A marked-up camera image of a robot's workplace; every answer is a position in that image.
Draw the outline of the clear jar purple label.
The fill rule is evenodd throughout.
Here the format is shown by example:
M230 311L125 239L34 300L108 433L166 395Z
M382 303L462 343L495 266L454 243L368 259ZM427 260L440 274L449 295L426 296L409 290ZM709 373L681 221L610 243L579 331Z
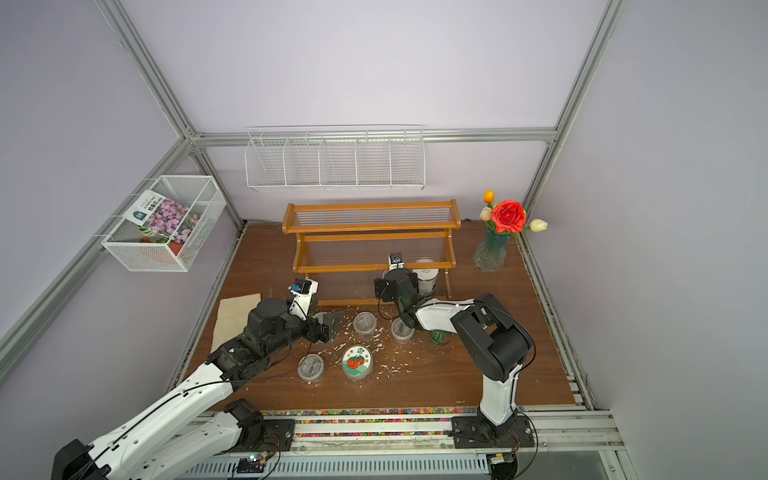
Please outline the clear jar purple label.
M305 383L319 383L325 374L325 362L323 358L314 353L306 355L298 364L297 374Z

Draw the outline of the clear jar dark seeds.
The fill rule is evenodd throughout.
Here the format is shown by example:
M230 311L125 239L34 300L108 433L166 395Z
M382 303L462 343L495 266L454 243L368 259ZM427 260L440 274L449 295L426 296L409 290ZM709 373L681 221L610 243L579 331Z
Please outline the clear jar dark seeds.
M377 317L371 312L360 312L353 320L353 328L361 337L372 338L377 329Z

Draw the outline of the white seed can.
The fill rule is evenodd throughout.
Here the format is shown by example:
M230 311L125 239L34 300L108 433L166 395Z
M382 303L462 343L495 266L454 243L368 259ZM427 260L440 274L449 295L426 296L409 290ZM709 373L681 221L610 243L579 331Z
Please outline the white seed can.
M420 297L428 297L434 294L437 278L439 275L438 269L415 269L414 273L417 277L418 292Z

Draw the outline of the strawberry seed can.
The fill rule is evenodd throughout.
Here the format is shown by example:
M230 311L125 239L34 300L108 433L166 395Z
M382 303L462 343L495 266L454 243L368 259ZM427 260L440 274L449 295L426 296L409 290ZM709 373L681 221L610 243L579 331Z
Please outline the strawberry seed can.
M342 368L345 376L352 382L359 382L370 375L373 369L373 355L362 345L348 348L342 356Z

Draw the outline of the clear jar red label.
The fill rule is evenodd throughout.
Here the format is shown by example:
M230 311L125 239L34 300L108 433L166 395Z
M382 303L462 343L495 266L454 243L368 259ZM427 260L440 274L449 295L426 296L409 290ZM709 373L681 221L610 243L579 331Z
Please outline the clear jar red label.
M397 343L407 344L413 338L415 329L409 327L401 318L397 318L391 323L390 332Z

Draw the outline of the watermelon seed can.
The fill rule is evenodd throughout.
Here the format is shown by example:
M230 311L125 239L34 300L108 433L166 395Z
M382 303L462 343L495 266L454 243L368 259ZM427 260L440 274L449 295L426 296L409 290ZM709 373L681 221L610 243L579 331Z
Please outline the watermelon seed can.
M432 330L429 332L429 339L436 346L445 346L449 344L453 336L453 332L445 330Z

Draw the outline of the silver top seed can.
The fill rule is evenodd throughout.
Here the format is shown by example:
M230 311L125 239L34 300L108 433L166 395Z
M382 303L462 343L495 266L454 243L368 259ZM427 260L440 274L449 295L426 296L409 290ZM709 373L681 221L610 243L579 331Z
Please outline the silver top seed can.
M332 321L331 321L331 318L329 317L329 313L328 313L328 312L318 312L318 313L317 313L317 314L314 316L314 318L315 318L315 319L317 320L317 322L318 322L319 324L321 324L321 325L330 326L330 325L331 325L331 323L332 323Z

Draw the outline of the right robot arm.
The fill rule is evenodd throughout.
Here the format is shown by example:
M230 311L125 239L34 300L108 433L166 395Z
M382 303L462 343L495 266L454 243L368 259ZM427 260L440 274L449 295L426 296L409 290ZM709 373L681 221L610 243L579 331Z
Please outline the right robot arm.
M447 332L460 338L483 374L474 427L496 437L512 429L520 372L535 342L527 329L490 293L447 301L420 295L415 273L396 268L374 281L375 297L392 303L399 318L415 330Z

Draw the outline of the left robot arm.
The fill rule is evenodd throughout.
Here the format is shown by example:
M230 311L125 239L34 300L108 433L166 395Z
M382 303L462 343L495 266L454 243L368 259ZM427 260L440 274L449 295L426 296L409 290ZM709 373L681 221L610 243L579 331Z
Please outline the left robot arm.
M90 443L73 440L55 455L54 479L174 479L193 465L236 446L264 442L261 412L236 400L203 426L182 430L264 372L272 357L299 340L329 343L341 312L312 314L299 298L261 301L243 331L221 344L182 383L134 418Z

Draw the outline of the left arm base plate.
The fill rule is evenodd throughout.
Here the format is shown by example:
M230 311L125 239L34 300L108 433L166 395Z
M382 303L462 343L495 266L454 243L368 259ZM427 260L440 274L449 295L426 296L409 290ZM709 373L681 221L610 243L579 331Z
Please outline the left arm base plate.
M226 450L230 452L286 452L292 447L296 422L294 420L259 420L240 432L236 443Z

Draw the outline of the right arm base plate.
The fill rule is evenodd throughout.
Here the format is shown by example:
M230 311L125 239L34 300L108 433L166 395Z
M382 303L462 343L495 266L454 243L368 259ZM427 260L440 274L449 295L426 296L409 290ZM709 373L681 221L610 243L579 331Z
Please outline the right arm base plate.
M450 437L457 449L519 449L533 447L535 436L530 421L520 412L501 425L481 413L451 419Z

